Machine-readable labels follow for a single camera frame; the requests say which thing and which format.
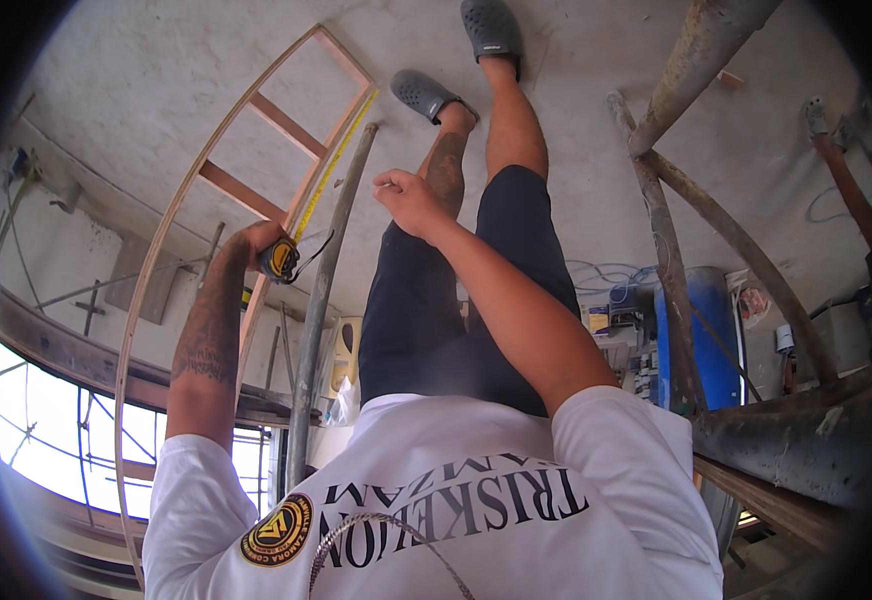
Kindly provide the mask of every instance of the hand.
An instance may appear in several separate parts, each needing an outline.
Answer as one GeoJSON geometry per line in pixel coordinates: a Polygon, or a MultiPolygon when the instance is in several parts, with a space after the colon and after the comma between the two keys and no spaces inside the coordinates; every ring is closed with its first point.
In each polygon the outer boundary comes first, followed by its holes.
{"type": "Polygon", "coordinates": [[[226,244],[245,246],[242,252],[249,254],[246,268],[250,271],[259,271],[259,259],[257,258],[259,253],[283,237],[289,236],[281,224],[275,221],[259,221],[239,230],[226,244]]]}
{"type": "Polygon", "coordinates": [[[435,246],[433,236],[440,227],[455,223],[442,209],[433,189],[417,174],[393,169],[378,174],[372,185],[372,197],[389,210],[406,234],[435,246]]]}

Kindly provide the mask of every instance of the plywood strip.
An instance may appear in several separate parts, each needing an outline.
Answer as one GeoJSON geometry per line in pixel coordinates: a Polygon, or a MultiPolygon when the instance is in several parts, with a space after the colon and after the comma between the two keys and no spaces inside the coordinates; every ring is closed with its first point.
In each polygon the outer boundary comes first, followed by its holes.
{"type": "MultiPolygon", "coordinates": [[[[353,96],[352,100],[349,102],[349,106],[346,107],[346,113],[344,113],[339,121],[336,122],[336,125],[333,126],[332,131],[329,133],[329,137],[326,138],[325,147],[327,149],[331,150],[335,148],[339,142],[342,141],[343,137],[346,135],[346,129],[349,127],[349,124],[352,123],[352,120],[356,118],[357,114],[359,114],[359,108],[369,99],[372,92],[375,90],[375,84],[371,83],[363,87],[359,90],[359,93],[353,96]]],[[[318,175],[322,173],[322,169],[324,169],[326,164],[328,164],[331,154],[331,151],[327,151],[320,160],[314,162],[312,166],[309,167],[309,170],[306,171],[306,176],[302,180],[302,183],[300,183],[298,188],[296,188],[296,193],[293,194],[293,199],[289,203],[289,207],[286,209],[289,216],[287,217],[285,230],[289,234],[291,234],[296,228],[296,223],[298,223],[299,215],[304,206],[304,201],[309,198],[313,188],[316,187],[316,183],[319,181],[318,175]]]]}
{"type": "Polygon", "coordinates": [[[325,48],[326,52],[332,55],[339,66],[346,70],[349,77],[356,80],[360,87],[372,84],[370,74],[366,72],[366,69],[359,64],[352,54],[349,54],[349,51],[343,47],[343,44],[339,43],[339,41],[332,36],[332,33],[325,30],[324,27],[321,27],[313,33],[313,38],[316,42],[319,42],[323,48],[325,48]]]}
{"type": "MultiPolygon", "coordinates": [[[[266,303],[266,294],[269,294],[269,288],[272,283],[269,278],[259,273],[256,276],[255,285],[252,286],[252,297],[250,305],[246,307],[246,315],[243,317],[243,323],[239,327],[239,369],[236,373],[236,389],[240,389],[243,385],[243,376],[246,374],[246,364],[250,358],[250,348],[252,347],[252,338],[255,336],[256,327],[259,325],[259,317],[262,316],[263,305],[266,303]]],[[[236,402],[233,404],[233,411],[239,406],[239,395],[236,395],[236,402]]]]}
{"type": "Polygon", "coordinates": [[[207,160],[202,164],[199,177],[262,219],[282,222],[286,218],[285,210],[265,199],[261,194],[239,181],[236,177],[226,173],[226,171],[211,160],[207,160]]]}
{"type": "MultiPolygon", "coordinates": [[[[146,294],[146,289],[149,287],[149,281],[153,276],[155,259],[159,256],[159,251],[162,250],[162,244],[166,239],[166,234],[169,233],[169,225],[171,225],[173,220],[176,218],[176,213],[178,213],[179,208],[182,206],[182,200],[192,187],[193,182],[196,180],[196,176],[202,169],[202,165],[206,162],[206,159],[208,159],[209,153],[212,152],[213,148],[216,147],[219,140],[223,137],[223,134],[229,129],[229,126],[232,125],[236,115],[238,115],[246,104],[249,103],[252,95],[259,91],[262,84],[273,75],[275,69],[285,63],[286,59],[295,53],[303,42],[309,40],[309,38],[319,30],[322,30],[322,25],[314,25],[309,31],[304,33],[302,37],[297,39],[293,45],[287,48],[286,51],[283,52],[268,69],[263,71],[252,85],[250,85],[250,88],[246,90],[246,93],[243,94],[236,104],[233,105],[229,113],[226,114],[226,118],[223,119],[223,122],[216,127],[212,136],[209,137],[205,146],[202,147],[202,150],[196,156],[192,166],[189,168],[189,172],[186,173],[186,176],[182,179],[182,183],[176,190],[176,195],[173,196],[173,199],[169,202],[169,206],[166,207],[166,212],[162,215],[162,220],[159,222],[159,227],[156,229],[155,235],[153,236],[153,243],[149,246],[149,252],[146,254],[146,259],[143,261],[142,269],[139,273],[139,279],[136,281],[135,292],[132,294],[132,303],[130,304],[129,314],[126,317],[126,333],[123,335],[123,343],[119,349],[119,364],[116,366],[116,406],[114,415],[114,427],[116,432],[116,490],[119,496],[119,509],[123,523],[123,530],[126,532],[127,539],[129,538],[129,535],[131,535],[130,532],[132,531],[132,525],[126,506],[126,474],[123,465],[123,436],[121,435],[123,428],[123,406],[126,402],[126,378],[129,374],[132,340],[135,336],[136,324],[139,321],[139,311],[142,308],[142,300],[146,294]]],[[[127,543],[127,546],[129,547],[130,558],[132,559],[132,568],[135,570],[136,578],[139,580],[141,590],[145,592],[146,583],[143,579],[142,562],[139,559],[139,553],[136,552],[134,543],[127,543]]]]}
{"type": "Polygon", "coordinates": [[[288,114],[285,114],[274,103],[269,101],[259,92],[250,99],[250,107],[262,118],[266,119],[278,132],[283,134],[289,141],[296,144],[299,150],[307,153],[313,161],[318,161],[325,156],[325,146],[319,140],[309,135],[309,131],[302,128],[288,114]]]}

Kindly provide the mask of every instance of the leg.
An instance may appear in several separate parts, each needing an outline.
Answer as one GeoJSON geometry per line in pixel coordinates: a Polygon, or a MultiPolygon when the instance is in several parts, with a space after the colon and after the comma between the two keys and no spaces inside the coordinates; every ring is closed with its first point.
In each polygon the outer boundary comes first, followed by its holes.
{"type": "MultiPolygon", "coordinates": [[[[463,200],[463,150],[475,118],[451,102],[418,173],[454,218],[463,200]]],[[[359,371],[363,403],[385,394],[445,394],[452,378],[428,368],[428,355],[465,334],[456,274],[434,247],[390,223],[383,234],[363,319],[359,371]]]]}
{"type": "Polygon", "coordinates": [[[815,146],[816,152],[819,153],[819,156],[826,162],[826,166],[829,167],[829,173],[832,174],[836,187],[839,188],[839,193],[843,197],[846,208],[849,209],[850,215],[859,226],[863,239],[866,240],[866,244],[872,251],[872,206],[869,206],[862,190],[859,189],[855,179],[852,178],[852,174],[846,166],[846,158],[840,149],[833,147],[829,143],[828,136],[825,133],[814,135],[812,145],[815,146]]]}
{"type": "MultiPolygon", "coordinates": [[[[479,204],[476,235],[578,316],[575,288],[550,217],[549,162],[536,114],[507,57],[483,55],[479,65],[490,82],[493,100],[486,148],[489,184],[479,204]]],[[[470,313],[466,342],[478,349],[473,354],[481,376],[474,396],[546,416],[542,399],[499,351],[476,306],[470,313]]]]}
{"type": "Polygon", "coordinates": [[[450,102],[436,115],[442,125],[417,175],[436,192],[445,211],[459,217],[466,191],[463,182],[463,151],[476,126],[476,118],[459,102],[450,102]]]}
{"type": "Polygon", "coordinates": [[[536,113],[515,80],[513,62],[501,55],[479,57],[492,88],[490,138],[486,144],[487,182],[505,167],[517,164],[549,178],[549,154],[536,113]]]}

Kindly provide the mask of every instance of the window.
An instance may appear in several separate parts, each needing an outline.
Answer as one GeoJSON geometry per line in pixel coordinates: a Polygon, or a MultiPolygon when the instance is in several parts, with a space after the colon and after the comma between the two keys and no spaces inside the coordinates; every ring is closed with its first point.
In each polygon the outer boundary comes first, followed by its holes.
{"type": "MultiPolygon", "coordinates": [[[[115,399],[82,389],[35,366],[0,343],[0,457],[34,483],[94,508],[119,512],[115,399]]],[[[166,435],[165,414],[125,405],[123,458],[154,465],[166,435]]],[[[243,490],[264,515],[272,430],[232,430],[232,462],[243,490]]],[[[153,482],[126,478],[131,516],[149,518],[153,482]]]]}

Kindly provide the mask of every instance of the circular logo patch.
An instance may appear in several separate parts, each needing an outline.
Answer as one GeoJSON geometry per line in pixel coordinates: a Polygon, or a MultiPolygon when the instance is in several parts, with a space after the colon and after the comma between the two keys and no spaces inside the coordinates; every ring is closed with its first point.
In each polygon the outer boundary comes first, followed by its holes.
{"type": "Polygon", "coordinates": [[[243,535],[243,557],[260,567],[278,567],[296,558],[309,538],[313,503],[304,493],[291,493],[279,508],[243,535]]]}

